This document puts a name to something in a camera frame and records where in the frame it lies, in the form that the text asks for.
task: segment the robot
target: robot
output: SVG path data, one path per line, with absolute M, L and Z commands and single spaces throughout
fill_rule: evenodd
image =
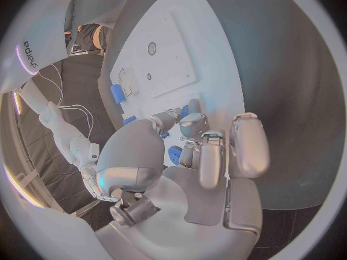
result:
M 191 99 L 188 115 L 168 109 L 120 128 L 99 153 L 61 110 L 49 102 L 30 79 L 41 68 L 66 58 L 76 38 L 78 25 L 90 22 L 108 25 L 123 0 L 66 0 L 47 11 L 36 33 L 28 30 L 18 42 L 12 62 L 13 80 L 3 79 L 1 92 L 14 91 L 52 130 L 61 154 L 81 172 L 90 194 L 114 202 L 115 219 L 102 228 L 98 239 L 118 259 L 245 259 L 258 241 L 262 213 L 257 187 L 251 178 L 264 174 L 270 165 L 265 131 L 254 113 L 236 115 L 225 128 L 210 128 L 199 100 Z M 72 30 L 72 40 L 56 39 L 55 52 L 45 57 L 41 38 Z M 186 139 L 179 164 L 164 169 L 162 135 L 176 124 Z

